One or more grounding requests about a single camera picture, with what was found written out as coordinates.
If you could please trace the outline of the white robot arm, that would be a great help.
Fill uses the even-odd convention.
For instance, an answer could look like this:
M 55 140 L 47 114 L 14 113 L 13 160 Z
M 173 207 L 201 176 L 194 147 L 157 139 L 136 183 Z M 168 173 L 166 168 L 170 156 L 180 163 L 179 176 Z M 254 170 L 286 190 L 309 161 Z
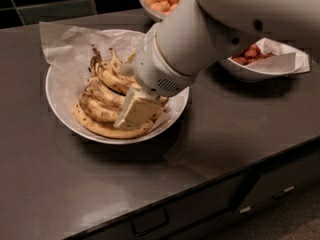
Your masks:
M 182 0 L 154 24 L 137 47 L 132 69 L 140 91 L 131 89 L 115 122 L 137 129 L 198 73 L 267 37 L 291 41 L 320 57 L 320 0 Z

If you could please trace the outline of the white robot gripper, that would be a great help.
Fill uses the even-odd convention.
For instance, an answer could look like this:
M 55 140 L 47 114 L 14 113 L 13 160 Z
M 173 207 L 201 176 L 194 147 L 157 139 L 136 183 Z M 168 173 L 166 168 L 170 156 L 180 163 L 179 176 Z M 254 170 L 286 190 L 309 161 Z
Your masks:
M 161 107 L 159 96 L 173 97 L 196 80 L 195 76 L 176 71 L 165 60 L 158 46 L 159 27 L 160 24 L 155 23 L 142 38 L 137 50 L 132 49 L 120 66 L 120 73 L 128 77 L 134 75 L 143 89 L 129 89 L 122 111 L 114 123 L 115 128 L 140 128 Z

